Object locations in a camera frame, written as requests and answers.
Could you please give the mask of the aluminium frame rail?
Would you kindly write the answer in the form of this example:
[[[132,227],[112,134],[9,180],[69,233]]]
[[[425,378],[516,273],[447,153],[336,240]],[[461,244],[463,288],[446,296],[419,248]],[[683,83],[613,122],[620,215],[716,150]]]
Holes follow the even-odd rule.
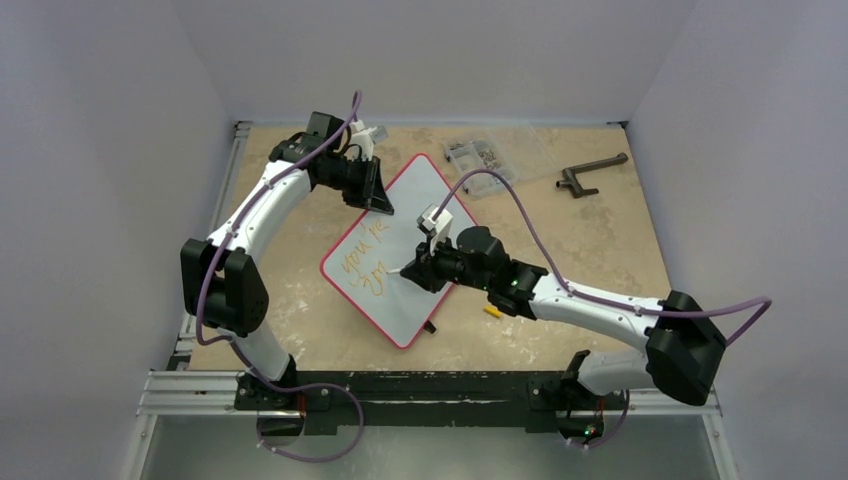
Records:
[[[254,121],[235,124],[225,177],[219,190],[209,227],[221,225],[236,188]],[[182,316],[173,354],[164,371],[148,375],[136,411],[138,419],[170,415],[226,415],[235,412],[236,371],[193,371],[186,366],[195,350],[195,318]]]

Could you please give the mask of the pink framed whiteboard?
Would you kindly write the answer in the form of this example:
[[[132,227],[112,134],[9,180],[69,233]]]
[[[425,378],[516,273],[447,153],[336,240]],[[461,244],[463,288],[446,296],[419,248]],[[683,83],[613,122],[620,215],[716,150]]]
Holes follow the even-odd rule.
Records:
[[[410,159],[386,186],[395,212],[361,214],[327,252],[323,277],[396,347],[411,345],[452,289],[427,292],[399,274],[426,241],[417,219],[431,204],[439,205],[451,186],[424,153]]]

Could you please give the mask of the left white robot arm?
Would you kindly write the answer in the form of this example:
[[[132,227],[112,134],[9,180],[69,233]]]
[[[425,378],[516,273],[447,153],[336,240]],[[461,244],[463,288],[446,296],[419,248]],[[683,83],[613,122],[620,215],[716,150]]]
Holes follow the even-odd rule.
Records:
[[[262,176],[234,213],[206,239],[189,239],[180,250],[186,311],[199,331],[217,333],[199,335],[198,343],[228,343],[272,408],[292,405],[299,386],[295,360],[264,323],[269,294],[258,268],[261,257],[318,186],[339,191],[350,207],[393,214],[374,154],[386,137],[384,127],[368,127],[354,114],[341,119],[313,113],[303,131],[272,148]]]

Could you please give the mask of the yellow marker cap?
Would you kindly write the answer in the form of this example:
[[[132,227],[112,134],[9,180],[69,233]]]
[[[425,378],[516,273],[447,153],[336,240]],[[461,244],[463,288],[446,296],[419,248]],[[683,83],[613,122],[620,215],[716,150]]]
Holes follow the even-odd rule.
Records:
[[[483,311],[494,318],[501,318],[502,313],[494,306],[486,306]]]

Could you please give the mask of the clear screw organizer box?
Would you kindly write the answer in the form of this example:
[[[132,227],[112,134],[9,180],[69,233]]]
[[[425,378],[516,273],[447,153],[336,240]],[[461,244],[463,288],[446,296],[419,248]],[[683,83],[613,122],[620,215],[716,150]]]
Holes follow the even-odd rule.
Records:
[[[444,144],[444,156],[460,176],[478,169],[497,173],[497,176],[476,174],[463,183],[461,189],[474,199],[505,191],[506,184],[514,186],[519,180],[507,156],[482,132],[448,139]]]

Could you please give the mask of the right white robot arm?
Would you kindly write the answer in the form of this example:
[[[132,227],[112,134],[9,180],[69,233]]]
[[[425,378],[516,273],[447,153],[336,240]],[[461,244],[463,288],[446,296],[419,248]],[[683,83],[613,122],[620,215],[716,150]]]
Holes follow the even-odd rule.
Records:
[[[665,300],[628,297],[566,284],[541,266],[511,258],[483,226],[463,230],[456,242],[420,243],[400,275],[431,293],[447,283],[481,290],[506,315],[558,321],[628,345],[624,352],[575,355],[561,392],[576,407],[616,390],[651,387],[702,406],[727,348],[690,296],[673,291]]]

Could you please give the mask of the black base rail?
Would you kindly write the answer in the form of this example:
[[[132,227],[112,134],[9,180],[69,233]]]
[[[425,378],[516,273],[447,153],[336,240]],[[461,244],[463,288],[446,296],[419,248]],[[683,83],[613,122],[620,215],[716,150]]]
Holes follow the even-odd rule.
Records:
[[[277,392],[240,374],[234,408],[262,416],[291,413],[308,435],[341,426],[520,428],[598,438],[622,392],[583,390],[561,371],[300,371],[297,393]]]

